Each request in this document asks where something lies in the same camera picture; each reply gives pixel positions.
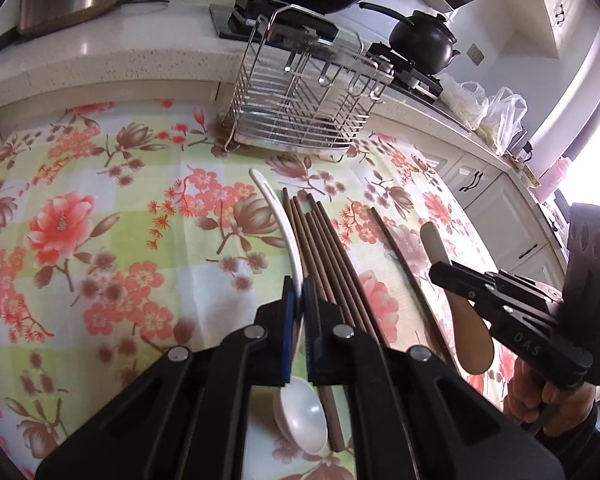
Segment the right hand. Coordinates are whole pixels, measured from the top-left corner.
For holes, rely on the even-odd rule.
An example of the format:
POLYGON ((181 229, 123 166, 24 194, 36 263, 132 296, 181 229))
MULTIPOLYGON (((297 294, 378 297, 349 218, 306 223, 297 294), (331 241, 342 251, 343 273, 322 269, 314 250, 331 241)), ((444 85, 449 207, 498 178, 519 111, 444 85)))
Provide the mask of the right hand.
POLYGON ((540 406, 554 406, 555 413, 542 426, 544 434, 557 437, 576 428, 594 408, 596 387, 587 382, 576 388, 562 390, 548 382, 521 358, 515 361, 515 370, 507 386, 504 413, 516 422, 533 424, 541 415, 540 406))

